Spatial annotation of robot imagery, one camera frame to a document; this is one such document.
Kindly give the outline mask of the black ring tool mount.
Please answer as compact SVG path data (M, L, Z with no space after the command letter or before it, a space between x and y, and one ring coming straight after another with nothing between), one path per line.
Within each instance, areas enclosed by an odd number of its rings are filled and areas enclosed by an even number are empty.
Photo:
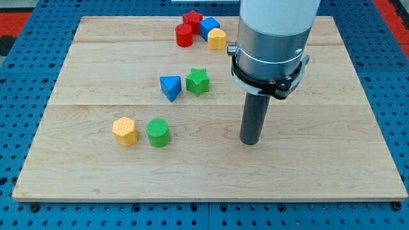
M304 56L290 75L279 80L259 80L244 73L237 65L236 56L231 58L231 74L235 82L247 93L255 96L272 96L284 100L300 84L310 55Z

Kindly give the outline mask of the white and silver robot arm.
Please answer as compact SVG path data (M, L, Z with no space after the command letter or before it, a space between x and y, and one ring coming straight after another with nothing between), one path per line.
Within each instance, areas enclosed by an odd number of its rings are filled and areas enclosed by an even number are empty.
M231 74L246 92L240 140L257 144L270 98L284 100L302 80L320 0L241 0Z

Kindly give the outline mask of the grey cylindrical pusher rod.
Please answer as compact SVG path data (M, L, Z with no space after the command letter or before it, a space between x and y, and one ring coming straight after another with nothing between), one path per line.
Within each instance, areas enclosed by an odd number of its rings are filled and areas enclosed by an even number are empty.
M246 94L243 108L240 140L246 145L258 143L265 121L270 96Z

